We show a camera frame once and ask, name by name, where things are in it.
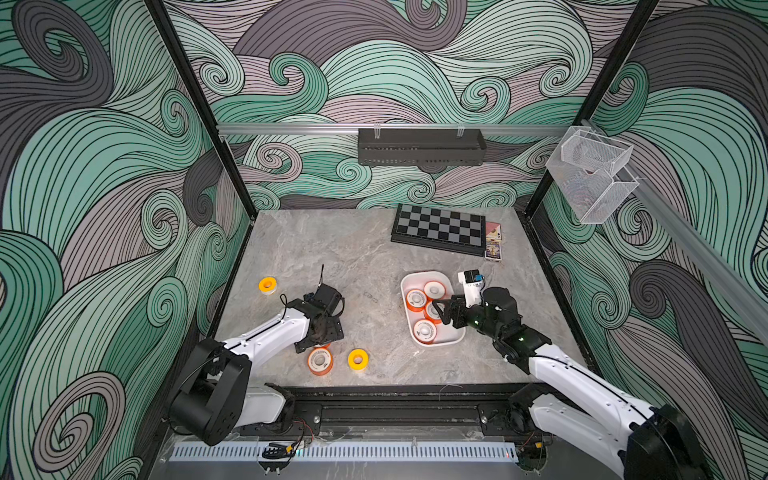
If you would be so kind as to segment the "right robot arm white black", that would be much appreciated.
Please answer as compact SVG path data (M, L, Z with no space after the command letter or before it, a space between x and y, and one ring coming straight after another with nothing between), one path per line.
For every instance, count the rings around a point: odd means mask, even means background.
M530 402L534 427L567 441L622 479L708 479L711 470L685 415L621 391L523 323L501 287L435 300L441 321L491 340L510 364L554 388Z

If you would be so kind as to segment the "clear acrylic wall box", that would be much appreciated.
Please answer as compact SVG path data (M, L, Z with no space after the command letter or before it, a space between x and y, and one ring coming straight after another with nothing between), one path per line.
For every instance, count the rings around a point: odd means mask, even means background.
M580 223L604 223L638 187L627 170L633 150L589 127L566 131L546 168Z

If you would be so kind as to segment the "orange tape roll front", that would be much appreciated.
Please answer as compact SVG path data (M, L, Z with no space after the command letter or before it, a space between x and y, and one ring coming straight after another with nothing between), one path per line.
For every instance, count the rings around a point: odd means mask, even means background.
M307 358L307 366L315 376L327 375L332 370L333 364L333 355L325 347L314 348Z

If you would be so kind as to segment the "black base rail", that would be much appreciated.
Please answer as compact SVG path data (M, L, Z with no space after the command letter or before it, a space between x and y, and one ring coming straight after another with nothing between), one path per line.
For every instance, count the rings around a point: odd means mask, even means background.
M248 420L241 435L289 438L301 432L323 439L402 428L417 434L451 430L482 437L522 439L533 424L523 408L541 394L576 403L544 383L445 384L373 387L287 387L287 411L273 423Z

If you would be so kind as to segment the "orange tape roll plain white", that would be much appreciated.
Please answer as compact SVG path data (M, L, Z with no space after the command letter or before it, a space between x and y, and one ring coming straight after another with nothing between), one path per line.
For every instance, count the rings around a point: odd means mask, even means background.
M439 325L442 323L442 319L440 317L440 313L438 309L435 307L432 301L430 301L424 309L424 315L425 318L430 320L432 323Z

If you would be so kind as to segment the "small colourful card box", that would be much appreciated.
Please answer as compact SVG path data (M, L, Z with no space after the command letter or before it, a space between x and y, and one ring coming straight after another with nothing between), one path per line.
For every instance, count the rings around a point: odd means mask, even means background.
M486 222L485 225L485 252L484 258L486 260L501 261L502 260L502 228L499 223Z

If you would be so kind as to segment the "orange tape roll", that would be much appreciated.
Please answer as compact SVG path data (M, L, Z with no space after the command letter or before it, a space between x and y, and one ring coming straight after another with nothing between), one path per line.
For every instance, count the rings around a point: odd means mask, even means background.
M412 328L414 339L421 344L432 344L437 337L437 326L427 319L418 320Z
M408 310L412 312L421 312L426 308L429 298L422 290L411 289L406 292L405 301Z
M333 364L333 355L325 347L314 348L307 358L307 366L315 376L327 375L332 370Z
M431 300L443 299L447 293L447 287L439 281L432 280L424 284L423 291Z
M258 283L258 289L261 294L272 295L277 290L278 282L274 277L262 278Z

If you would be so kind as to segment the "black grey chessboard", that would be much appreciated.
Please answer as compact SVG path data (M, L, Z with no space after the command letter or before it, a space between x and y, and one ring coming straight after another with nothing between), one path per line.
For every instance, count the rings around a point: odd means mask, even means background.
M452 253L483 257L486 250L483 215L400 204L391 241Z

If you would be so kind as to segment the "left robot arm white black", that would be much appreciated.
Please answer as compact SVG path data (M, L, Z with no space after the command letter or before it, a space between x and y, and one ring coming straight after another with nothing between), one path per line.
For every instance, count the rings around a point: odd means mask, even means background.
M290 345L307 349L341 339L344 308L340 295L311 294L284 303L275 316L244 334L223 342L203 339L166 402L168 423L213 446L241 426L276 422L288 409L288 395L269 385L251 390L252 369Z

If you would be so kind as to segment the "black wall shelf basket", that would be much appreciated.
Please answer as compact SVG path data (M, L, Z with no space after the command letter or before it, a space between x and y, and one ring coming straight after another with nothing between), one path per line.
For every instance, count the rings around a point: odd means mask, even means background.
M361 129L357 135L357 158L364 166L477 166L483 163L487 149L478 129L458 134L448 130Z

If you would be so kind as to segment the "white storage tray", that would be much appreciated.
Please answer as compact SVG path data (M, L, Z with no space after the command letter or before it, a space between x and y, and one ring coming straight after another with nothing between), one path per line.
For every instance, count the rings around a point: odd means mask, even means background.
M438 271L425 271L425 272L411 273L411 274L407 274L401 280L401 283L400 283L401 298L402 298L403 307L405 309L405 318L408 325L409 334L412 340L417 345L422 347L436 348L436 347L442 347L442 346L455 345L464 338L465 332L463 330L456 329L452 326L446 326L442 324L439 324L439 325L435 324L437 326L438 333L437 333L436 339L432 344L428 344L428 345L421 344L414 339L414 336L412 333L413 325L418 320L426 319L426 318L424 315L424 310L421 312L412 312L407 309L405 294L408 290L411 290L411 289L420 289L423 291L424 284L432 280L442 282L447 287L447 293L443 299L448 299L454 294L453 287L451 285L449 278L443 273L440 273Z

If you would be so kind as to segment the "aluminium rail back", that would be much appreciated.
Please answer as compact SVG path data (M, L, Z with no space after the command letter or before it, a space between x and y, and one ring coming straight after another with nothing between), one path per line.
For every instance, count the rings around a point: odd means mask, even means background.
M222 136L234 135L355 135L361 129L384 130L448 130L463 133L478 129L488 136L562 137L569 126L519 124L365 124L365 123L219 123Z

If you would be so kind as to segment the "yellow tape roll front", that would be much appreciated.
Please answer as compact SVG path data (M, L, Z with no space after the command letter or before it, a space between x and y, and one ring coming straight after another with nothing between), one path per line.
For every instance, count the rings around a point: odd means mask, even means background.
M347 357L347 364L351 370L365 370L369 364L369 354L363 349L352 350Z

